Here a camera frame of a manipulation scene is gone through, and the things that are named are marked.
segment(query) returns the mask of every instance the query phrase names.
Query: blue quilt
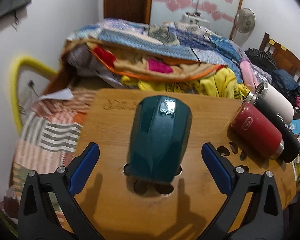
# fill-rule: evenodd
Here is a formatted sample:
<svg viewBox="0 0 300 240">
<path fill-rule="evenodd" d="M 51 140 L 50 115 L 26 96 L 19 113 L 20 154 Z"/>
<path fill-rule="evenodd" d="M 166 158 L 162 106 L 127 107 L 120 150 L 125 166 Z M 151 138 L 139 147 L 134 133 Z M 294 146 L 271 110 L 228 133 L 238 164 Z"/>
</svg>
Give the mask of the blue quilt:
<svg viewBox="0 0 300 240">
<path fill-rule="evenodd" d="M 158 37 L 149 37 L 150 28 L 156 28 Z M 177 45 L 165 44 L 167 37 L 175 37 Z M 237 82 L 243 83 L 239 63 L 240 55 L 229 39 L 213 35 L 211 32 L 198 35 L 191 31 L 179 29 L 176 25 L 147 25 L 120 19 L 104 19 L 96 24 L 88 25 L 71 33 L 67 40 L 75 41 L 95 38 L 107 43 L 114 43 L 134 49 L 175 57 L 195 60 L 211 64 L 228 65 L 234 72 Z"/>
</svg>

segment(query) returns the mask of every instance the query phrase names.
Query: bamboo cutting board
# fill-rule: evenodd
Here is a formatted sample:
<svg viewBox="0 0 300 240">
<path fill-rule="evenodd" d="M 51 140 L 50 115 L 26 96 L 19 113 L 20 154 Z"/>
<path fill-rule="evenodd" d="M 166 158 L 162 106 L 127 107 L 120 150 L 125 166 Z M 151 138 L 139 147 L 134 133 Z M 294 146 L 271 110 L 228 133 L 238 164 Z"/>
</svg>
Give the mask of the bamboo cutting board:
<svg viewBox="0 0 300 240">
<path fill-rule="evenodd" d="M 138 103 L 145 97 L 166 95 L 187 104 L 193 115 L 188 146 L 182 160 L 182 172 L 172 182 L 170 195 L 160 195 L 153 188 L 140 196 L 133 191 L 136 181 L 125 176 L 130 131 Z M 88 112 L 79 138 L 76 155 L 89 142 L 100 147 L 100 159 L 83 191 L 76 200 L 95 228 L 106 240 L 168 240 L 197 239 L 215 217 L 226 195 L 219 192 L 201 158 L 201 147 L 211 142 L 215 148 L 224 146 L 233 166 L 246 165 L 250 173 L 274 174 L 282 207 L 296 193 L 292 164 L 263 160 L 228 129 L 241 101 L 202 95 L 140 90 L 102 89 Z M 229 142 L 235 141 L 239 151 L 234 154 Z M 248 156 L 242 161 L 242 150 Z M 248 193 L 231 227 L 239 227 L 252 194 Z"/>
</svg>

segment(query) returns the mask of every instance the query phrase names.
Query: red water bottle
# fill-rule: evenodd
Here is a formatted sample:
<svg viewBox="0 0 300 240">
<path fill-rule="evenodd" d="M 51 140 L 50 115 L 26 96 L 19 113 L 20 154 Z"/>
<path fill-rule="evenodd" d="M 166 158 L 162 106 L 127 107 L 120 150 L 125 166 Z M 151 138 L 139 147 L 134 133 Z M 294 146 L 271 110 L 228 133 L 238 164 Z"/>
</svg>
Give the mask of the red water bottle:
<svg viewBox="0 0 300 240">
<path fill-rule="evenodd" d="M 243 103 L 231 127 L 261 156 L 276 159 L 284 149 L 282 134 L 251 103 Z"/>
</svg>

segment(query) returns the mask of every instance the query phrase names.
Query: black water bottle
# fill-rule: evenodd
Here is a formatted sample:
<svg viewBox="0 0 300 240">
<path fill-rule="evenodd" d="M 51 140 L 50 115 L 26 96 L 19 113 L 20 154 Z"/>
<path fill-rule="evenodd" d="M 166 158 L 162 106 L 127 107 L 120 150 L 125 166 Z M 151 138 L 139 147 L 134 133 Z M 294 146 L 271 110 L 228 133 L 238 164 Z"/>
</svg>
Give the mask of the black water bottle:
<svg viewBox="0 0 300 240">
<path fill-rule="evenodd" d="M 284 141 L 284 150 L 281 158 L 285 163 L 292 162 L 300 152 L 300 143 L 290 129 L 289 124 L 261 96 L 253 91 L 250 91 L 243 102 L 250 102 L 279 130 Z"/>
</svg>

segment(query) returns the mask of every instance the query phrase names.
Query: striped blanket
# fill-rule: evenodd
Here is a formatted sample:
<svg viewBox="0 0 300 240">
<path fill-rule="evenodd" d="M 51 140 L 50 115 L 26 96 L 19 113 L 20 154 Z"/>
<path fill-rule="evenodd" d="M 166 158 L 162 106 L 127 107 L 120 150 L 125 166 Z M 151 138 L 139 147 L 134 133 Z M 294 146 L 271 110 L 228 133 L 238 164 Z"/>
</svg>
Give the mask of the striped blanket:
<svg viewBox="0 0 300 240">
<path fill-rule="evenodd" d="M 13 198 L 6 198 L 2 206 L 12 218 L 17 218 L 18 204 L 30 170 L 39 174 L 54 172 L 68 166 L 74 152 L 87 111 L 95 97 L 95 90 L 72 91 L 71 101 L 47 99 L 36 103 L 23 126 L 13 159 Z M 54 193 L 51 202 L 61 224 L 64 216 Z"/>
</svg>

